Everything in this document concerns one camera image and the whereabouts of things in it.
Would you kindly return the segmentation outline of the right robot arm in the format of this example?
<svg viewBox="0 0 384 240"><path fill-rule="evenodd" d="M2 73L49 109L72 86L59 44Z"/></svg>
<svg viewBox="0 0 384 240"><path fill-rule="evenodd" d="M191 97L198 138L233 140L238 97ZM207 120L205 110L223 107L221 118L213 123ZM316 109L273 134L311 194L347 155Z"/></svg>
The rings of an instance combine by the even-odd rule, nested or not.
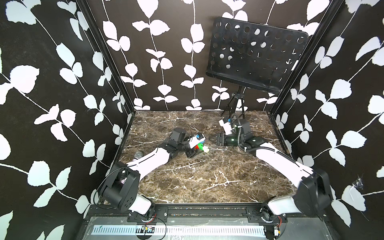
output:
<svg viewBox="0 0 384 240"><path fill-rule="evenodd" d="M319 216L331 204L333 196L325 171L313 170L285 155L266 139L254 136L250 123L244 119L223 119L219 124L224 131L216 136L218 146L239 147L242 152L269 164L297 188L293 195L272 197L262 204L259 215L265 222L283 214Z"/></svg>

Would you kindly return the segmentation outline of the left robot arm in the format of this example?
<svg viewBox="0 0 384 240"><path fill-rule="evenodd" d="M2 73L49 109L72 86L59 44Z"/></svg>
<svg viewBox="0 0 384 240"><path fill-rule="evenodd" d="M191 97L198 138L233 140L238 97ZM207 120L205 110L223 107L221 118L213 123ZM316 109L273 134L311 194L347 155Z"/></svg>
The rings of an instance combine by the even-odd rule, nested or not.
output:
<svg viewBox="0 0 384 240"><path fill-rule="evenodd" d="M121 213L131 211L144 216L152 216L155 204L138 194L140 181L156 168L168 163L180 152L191 158L201 151L206 151L205 140L206 138L201 133L181 142L166 139L152 152L134 162L116 163L97 191L113 209L117 209Z"/></svg>

